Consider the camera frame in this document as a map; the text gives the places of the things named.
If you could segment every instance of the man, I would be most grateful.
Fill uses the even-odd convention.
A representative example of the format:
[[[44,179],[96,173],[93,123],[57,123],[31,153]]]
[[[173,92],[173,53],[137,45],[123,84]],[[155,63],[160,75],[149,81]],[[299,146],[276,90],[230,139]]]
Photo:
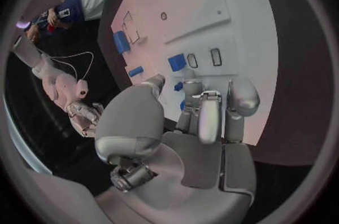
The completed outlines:
[[[105,0],[64,0],[31,21],[25,30],[30,41],[37,43],[40,33],[53,35],[72,24],[100,19]]]

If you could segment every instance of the purple light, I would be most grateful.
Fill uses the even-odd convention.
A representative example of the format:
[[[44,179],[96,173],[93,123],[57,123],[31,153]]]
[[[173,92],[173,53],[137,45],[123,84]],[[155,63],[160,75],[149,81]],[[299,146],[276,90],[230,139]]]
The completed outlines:
[[[30,24],[31,24],[31,22],[22,22],[22,21],[18,21],[18,22],[16,23],[16,27],[17,27],[17,28],[21,28],[21,29],[25,29],[25,28],[28,28]]]

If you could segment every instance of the humanoid robot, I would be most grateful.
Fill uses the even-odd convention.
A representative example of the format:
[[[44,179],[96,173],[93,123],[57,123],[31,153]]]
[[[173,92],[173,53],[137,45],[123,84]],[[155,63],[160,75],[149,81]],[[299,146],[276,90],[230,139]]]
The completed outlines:
[[[55,68],[24,35],[12,51],[42,80],[46,94],[68,113],[77,132],[95,138],[98,157],[112,165],[113,193],[125,206],[151,223],[243,219],[256,189],[253,160],[242,143],[244,117],[253,115],[260,102],[248,78],[225,84],[229,93],[222,137],[220,93],[205,91],[188,71],[186,106],[176,130],[163,133],[162,75],[127,88],[105,109],[88,107],[81,102],[88,92],[86,81]]]

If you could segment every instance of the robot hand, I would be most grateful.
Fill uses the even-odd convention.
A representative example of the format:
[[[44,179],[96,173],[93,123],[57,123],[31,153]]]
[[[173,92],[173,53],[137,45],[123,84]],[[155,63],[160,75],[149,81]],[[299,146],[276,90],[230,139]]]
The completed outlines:
[[[81,100],[87,96],[88,86],[85,80],[76,80],[74,76],[54,67],[51,59],[40,54],[34,44],[25,36],[20,36],[12,51],[33,74],[41,79],[42,87],[49,98],[69,115],[74,129],[83,137],[95,137],[95,130],[103,107],[93,103],[88,107]]]

